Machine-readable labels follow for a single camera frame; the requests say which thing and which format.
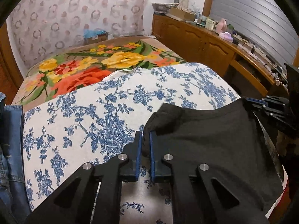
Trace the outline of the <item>black sweater garment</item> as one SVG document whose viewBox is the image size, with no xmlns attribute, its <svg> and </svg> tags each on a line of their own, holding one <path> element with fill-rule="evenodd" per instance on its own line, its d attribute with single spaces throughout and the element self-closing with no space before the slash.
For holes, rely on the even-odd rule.
<svg viewBox="0 0 299 224">
<path fill-rule="evenodd" d="M 240 98 L 214 110 L 195 110 L 163 103 L 145 124 L 142 153 L 150 154 L 150 132 L 175 157 L 194 164 L 224 168 L 246 183 L 245 188 L 267 213 L 282 193 L 265 136 L 257 117 Z"/>
</svg>

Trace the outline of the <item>blue floral white bedspread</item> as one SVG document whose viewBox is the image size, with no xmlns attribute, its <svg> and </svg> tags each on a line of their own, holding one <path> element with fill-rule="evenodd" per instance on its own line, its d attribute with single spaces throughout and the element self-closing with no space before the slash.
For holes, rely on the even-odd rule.
<svg viewBox="0 0 299 224">
<path fill-rule="evenodd" d="M 106 163 L 132 143 L 162 104 L 214 110 L 239 95 L 200 63 L 118 71 L 25 113 L 23 166 L 37 208 L 82 164 Z"/>
</svg>

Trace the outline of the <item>dark blue jeans bottom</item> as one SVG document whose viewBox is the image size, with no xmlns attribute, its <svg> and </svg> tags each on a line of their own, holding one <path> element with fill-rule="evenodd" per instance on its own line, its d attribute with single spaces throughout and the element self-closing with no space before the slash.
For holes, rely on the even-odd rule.
<svg viewBox="0 0 299 224">
<path fill-rule="evenodd" d="M 22 156 L 23 107 L 6 105 L 1 93 L 1 223 L 24 223 L 27 201 Z"/>
</svg>

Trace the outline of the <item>pink bottle on sideboard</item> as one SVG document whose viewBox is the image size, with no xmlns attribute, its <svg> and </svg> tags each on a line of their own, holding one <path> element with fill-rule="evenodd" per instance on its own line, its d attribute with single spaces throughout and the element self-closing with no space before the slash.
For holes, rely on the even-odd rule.
<svg viewBox="0 0 299 224">
<path fill-rule="evenodd" d="M 221 20 L 218 22 L 215 32 L 220 34 L 220 33 L 225 33 L 227 30 L 227 24 L 226 24 L 226 19 L 221 18 Z"/>
</svg>

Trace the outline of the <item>wooden sideboard cabinet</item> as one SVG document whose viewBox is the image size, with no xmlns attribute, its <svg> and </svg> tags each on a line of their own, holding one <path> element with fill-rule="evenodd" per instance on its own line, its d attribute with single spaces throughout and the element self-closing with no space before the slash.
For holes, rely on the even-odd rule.
<svg viewBox="0 0 299 224">
<path fill-rule="evenodd" d="M 275 84 L 267 63 L 205 28 L 154 14 L 152 33 L 186 61 L 210 67 L 242 95 L 288 97 L 287 90 Z"/>
</svg>

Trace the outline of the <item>grey roller shutter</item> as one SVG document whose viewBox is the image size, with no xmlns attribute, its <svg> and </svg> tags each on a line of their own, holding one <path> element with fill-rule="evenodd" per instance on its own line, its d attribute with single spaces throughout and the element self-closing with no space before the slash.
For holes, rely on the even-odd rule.
<svg viewBox="0 0 299 224">
<path fill-rule="evenodd" d="M 274 0 L 212 0 L 210 17 L 226 19 L 281 66 L 293 63 L 298 35 Z"/>
</svg>

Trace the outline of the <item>cardboard box on sideboard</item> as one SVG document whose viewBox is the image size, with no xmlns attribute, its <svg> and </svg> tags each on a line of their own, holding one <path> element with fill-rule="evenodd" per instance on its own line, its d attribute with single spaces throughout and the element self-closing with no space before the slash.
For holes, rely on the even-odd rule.
<svg viewBox="0 0 299 224">
<path fill-rule="evenodd" d="M 194 13 L 186 12 L 175 7 L 169 10 L 169 14 L 183 21 L 194 21 L 196 18 Z"/>
</svg>

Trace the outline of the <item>colourful floral blanket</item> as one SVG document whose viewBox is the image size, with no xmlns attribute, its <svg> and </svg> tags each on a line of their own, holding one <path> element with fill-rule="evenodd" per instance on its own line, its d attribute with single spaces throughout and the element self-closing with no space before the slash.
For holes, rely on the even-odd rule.
<svg viewBox="0 0 299 224">
<path fill-rule="evenodd" d="M 103 81 L 117 70 L 182 63 L 185 63 L 182 57 L 158 40 L 145 36 L 127 36 L 80 46 L 34 65 L 12 103 L 28 111 L 59 95 Z"/>
</svg>

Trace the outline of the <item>circle patterned sheer curtain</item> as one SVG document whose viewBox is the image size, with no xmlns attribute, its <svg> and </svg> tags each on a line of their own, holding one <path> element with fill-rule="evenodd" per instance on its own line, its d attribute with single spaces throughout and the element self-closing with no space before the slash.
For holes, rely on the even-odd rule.
<svg viewBox="0 0 299 224">
<path fill-rule="evenodd" d="M 110 35 L 143 31 L 148 0 L 21 0 L 9 16 L 25 69 L 62 50 L 84 43 L 86 30 Z"/>
</svg>

